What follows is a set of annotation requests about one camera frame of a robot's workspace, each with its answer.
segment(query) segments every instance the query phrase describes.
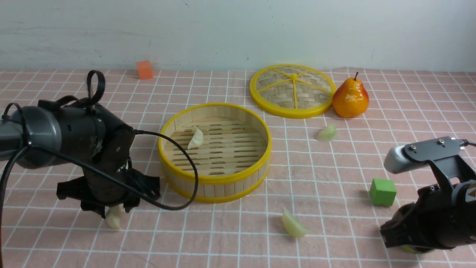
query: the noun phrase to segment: black strap loop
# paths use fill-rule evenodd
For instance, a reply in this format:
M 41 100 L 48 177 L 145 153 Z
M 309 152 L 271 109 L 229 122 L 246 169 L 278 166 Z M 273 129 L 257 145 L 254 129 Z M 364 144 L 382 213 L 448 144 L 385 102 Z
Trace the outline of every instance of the black strap loop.
M 91 92 L 91 81 L 94 75 L 97 75 L 98 77 L 98 87 L 96 89 L 96 92 L 93 95 Z M 91 107 L 97 104 L 101 100 L 102 96 L 104 95 L 104 91 L 106 88 L 106 78 L 104 77 L 103 73 L 101 73 L 100 71 L 91 70 L 88 73 L 88 76 L 86 78 L 86 86 L 88 88 L 87 98 L 79 100 L 73 95 L 68 95 L 68 96 L 64 96 L 60 98 L 59 100 L 56 101 L 56 103 L 61 107 L 61 106 L 65 106 L 69 104 L 70 102 L 76 102 L 77 105 L 75 105 L 75 107 L 88 108 L 91 110 L 92 109 Z

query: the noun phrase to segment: white wall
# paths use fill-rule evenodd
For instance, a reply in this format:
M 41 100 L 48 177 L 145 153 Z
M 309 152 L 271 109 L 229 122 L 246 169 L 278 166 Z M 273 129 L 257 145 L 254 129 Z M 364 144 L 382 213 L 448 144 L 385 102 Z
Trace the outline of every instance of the white wall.
M 476 0 L 3 0 L 0 68 L 476 71 Z

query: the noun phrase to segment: foam block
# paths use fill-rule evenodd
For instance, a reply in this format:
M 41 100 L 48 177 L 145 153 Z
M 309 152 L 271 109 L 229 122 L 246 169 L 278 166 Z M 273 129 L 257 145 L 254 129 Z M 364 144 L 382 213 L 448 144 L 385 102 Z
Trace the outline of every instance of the foam block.
M 392 180 L 374 178 L 370 187 L 370 199 L 375 206 L 392 206 L 397 188 Z
M 137 71 L 139 72 L 140 80 L 154 78 L 154 73 L 152 72 L 152 65 L 150 64 L 150 61 L 138 62 Z

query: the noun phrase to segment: woven bamboo lid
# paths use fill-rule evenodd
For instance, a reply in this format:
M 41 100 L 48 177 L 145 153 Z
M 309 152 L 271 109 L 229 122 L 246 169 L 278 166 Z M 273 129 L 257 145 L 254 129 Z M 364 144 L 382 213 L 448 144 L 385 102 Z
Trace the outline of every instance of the woven bamboo lid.
M 334 82 L 312 68 L 280 64 L 257 72 L 250 83 L 251 97 L 266 112 L 303 119 L 320 115 L 332 106 Z

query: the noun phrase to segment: bamboo steamer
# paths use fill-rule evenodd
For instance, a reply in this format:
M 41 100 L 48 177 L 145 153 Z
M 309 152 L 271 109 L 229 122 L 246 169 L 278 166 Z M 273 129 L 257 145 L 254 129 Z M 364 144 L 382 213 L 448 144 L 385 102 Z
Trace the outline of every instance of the bamboo steamer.
M 250 82 L 250 94 L 264 111 L 285 118 L 305 119 L 332 107 L 336 85 L 323 72 L 296 64 L 269 66 Z
M 204 142 L 187 150 L 194 127 L 203 132 Z M 172 117 L 161 134 L 179 143 L 197 167 L 197 201 L 223 203 L 242 198 L 268 174 L 271 133 L 258 115 L 241 106 L 207 103 L 188 108 Z M 159 138 L 158 149 L 169 186 L 190 198 L 195 176 L 187 158 L 163 138 Z

